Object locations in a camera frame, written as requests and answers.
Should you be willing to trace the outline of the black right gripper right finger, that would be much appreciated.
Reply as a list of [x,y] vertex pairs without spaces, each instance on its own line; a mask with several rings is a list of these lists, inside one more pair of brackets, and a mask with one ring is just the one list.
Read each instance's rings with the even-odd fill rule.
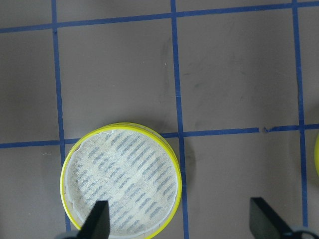
[[294,234],[261,197],[250,198],[250,232],[255,239],[292,239]]

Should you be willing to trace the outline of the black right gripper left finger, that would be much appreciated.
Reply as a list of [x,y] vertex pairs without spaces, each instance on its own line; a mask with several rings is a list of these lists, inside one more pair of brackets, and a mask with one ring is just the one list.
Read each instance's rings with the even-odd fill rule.
[[108,239],[110,212],[108,201],[97,201],[77,234],[78,239]]

